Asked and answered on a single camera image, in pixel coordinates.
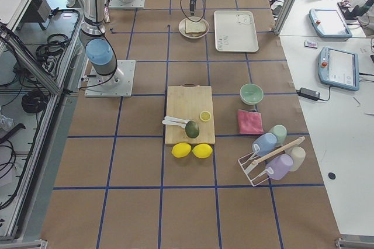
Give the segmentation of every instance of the black round object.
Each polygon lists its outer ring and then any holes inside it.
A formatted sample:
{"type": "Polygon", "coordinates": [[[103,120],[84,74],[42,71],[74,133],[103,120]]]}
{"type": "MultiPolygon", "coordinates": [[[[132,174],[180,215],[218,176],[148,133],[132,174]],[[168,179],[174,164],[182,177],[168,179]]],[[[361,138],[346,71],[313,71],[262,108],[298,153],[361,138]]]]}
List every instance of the black round object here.
{"type": "Polygon", "coordinates": [[[35,89],[22,97],[22,108],[26,113],[39,113],[48,104],[48,96],[44,95],[41,90],[35,89]]]}
{"type": "Polygon", "coordinates": [[[335,180],[336,178],[336,175],[332,172],[328,173],[328,177],[331,179],[331,180],[335,180]]]}

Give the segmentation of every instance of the folded napkin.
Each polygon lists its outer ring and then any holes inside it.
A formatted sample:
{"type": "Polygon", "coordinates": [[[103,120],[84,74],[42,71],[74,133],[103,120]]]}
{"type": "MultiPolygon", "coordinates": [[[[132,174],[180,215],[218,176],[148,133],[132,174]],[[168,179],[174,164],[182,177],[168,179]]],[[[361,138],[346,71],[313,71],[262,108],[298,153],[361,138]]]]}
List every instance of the folded napkin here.
{"type": "Polygon", "coordinates": [[[238,122],[240,134],[263,134],[262,119],[260,113],[238,110],[238,122]]]}

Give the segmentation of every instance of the cutting board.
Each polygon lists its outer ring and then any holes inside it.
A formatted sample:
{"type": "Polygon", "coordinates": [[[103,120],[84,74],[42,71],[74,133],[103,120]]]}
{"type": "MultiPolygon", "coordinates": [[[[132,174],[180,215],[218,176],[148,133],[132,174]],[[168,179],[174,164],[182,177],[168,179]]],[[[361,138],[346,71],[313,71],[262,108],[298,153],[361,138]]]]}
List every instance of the cutting board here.
{"type": "Polygon", "coordinates": [[[189,144],[214,144],[214,116],[212,88],[206,86],[168,87],[166,115],[180,119],[194,120],[200,128],[197,138],[189,138],[180,126],[166,125],[165,144],[173,145],[181,142],[189,144]],[[200,120],[200,112],[207,110],[212,114],[208,122],[200,120]]]}

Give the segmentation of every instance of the green cup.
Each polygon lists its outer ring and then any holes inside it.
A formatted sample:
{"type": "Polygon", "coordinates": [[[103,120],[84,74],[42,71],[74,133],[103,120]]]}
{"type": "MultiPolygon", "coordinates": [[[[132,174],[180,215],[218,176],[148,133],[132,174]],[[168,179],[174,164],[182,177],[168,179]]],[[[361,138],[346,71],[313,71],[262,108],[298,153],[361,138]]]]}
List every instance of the green cup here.
{"type": "Polygon", "coordinates": [[[269,130],[269,133],[274,134],[275,137],[276,137],[275,147],[281,146],[283,144],[283,142],[286,140],[286,137],[287,137],[287,129],[281,124],[273,126],[269,130]]]}

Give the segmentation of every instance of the cup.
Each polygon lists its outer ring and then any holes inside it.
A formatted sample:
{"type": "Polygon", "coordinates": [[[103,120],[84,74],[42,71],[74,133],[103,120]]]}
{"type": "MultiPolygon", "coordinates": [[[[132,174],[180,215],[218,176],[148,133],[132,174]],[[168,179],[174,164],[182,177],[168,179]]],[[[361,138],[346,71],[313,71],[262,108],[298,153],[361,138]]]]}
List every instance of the cup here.
{"type": "Polygon", "coordinates": [[[270,178],[280,180],[291,170],[292,165],[292,158],[288,154],[281,154],[266,165],[265,171],[270,178]]]}
{"type": "Polygon", "coordinates": [[[305,150],[299,146],[296,146],[287,149],[285,153],[288,154],[293,160],[293,165],[290,171],[293,172],[298,170],[305,159],[305,150]]]}
{"type": "Polygon", "coordinates": [[[276,144],[276,137],[272,133],[265,133],[259,136],[252,144],[253,152],[259,157],[274,150],[276,144]]]}
{"type": "Polygon", "coordinates": [[[281,124],[273,126],[269,130],[269,133],[274,134],[275,137],[276,137],[275,147],[281,146],[284,143],[284,141],[286,140],[286,137],[287,137],[287,129],[281,124]]]}

